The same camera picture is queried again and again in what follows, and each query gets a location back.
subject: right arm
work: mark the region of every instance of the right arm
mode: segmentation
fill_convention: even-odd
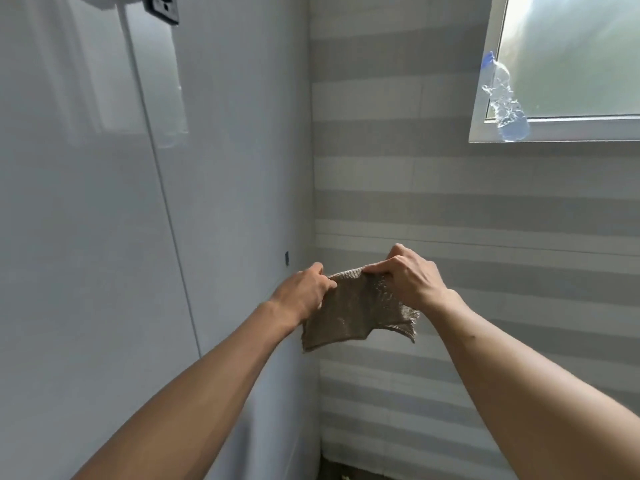
[[[521,480],[640,479],[640,418],[474,313],[436,265],[396,244],[385,273],[447,347],[485,425]]]

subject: folded cloth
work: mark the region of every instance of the folded cloth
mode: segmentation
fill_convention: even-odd
[[[418,311],[406,306],[387,287],[381,274],[367,274],[362,268],[329,276],[338,283],[324,297],[322,306],[303,325],[302,348],[364,340],[377,328],[398,332],[415,342],[414,324]]]

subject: left hand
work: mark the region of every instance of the left hand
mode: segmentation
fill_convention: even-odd
[[[271,296],[269,302],[276,305],[290,331],[295,330],[320,307],[327,291],[338,286],[338,283],[322,272],[323,266],[317,262],[288,277]]]

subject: brown cloth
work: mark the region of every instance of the brown cloth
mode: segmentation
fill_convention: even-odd
[[[329,278],[338,288],[325,295],[322,307],[304,323],[305,352],[334,342],[364,340],[376,328],[398,332],[415,342],[413,325],[419,313],[400,303],[384,276],[359,268]]]

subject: crushed plastic bottle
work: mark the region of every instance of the crushed plastic bottle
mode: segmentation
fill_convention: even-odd
[[[493,52],[484,56],[481,77],[490,81],[482,86],[489,94],[489,104],[493,109],[498,133],[503,141],[521,141],[531,133],[531,127],[522,106],[515,99],[511,88],[511,74],[507,67],[495,59]]]

